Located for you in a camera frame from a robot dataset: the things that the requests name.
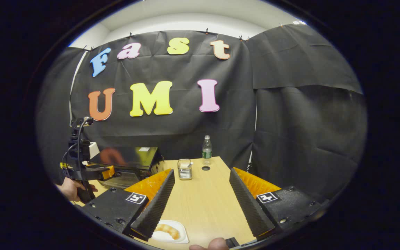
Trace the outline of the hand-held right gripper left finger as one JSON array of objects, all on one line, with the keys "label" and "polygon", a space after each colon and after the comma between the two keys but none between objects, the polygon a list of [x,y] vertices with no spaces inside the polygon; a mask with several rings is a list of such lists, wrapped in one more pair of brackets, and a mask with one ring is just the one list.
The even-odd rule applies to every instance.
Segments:
[{"label": "hand-held right gripper left finger", "polygon": [[167,169],[132,186],[112,187],[81,207],[84,215],[110,231],[148,241],[156,229],[175,184]]}]

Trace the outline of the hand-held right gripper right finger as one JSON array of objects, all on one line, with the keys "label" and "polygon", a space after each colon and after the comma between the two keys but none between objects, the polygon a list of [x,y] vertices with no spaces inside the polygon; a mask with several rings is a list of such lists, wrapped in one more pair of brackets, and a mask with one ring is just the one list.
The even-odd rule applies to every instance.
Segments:
[{"label": "hand-held right gripper right finger", "polygon": [[230,185],[257,240],[286,235],[319,218],[328,199],[295,186],[280,188],[255,175],[232,168]]}]

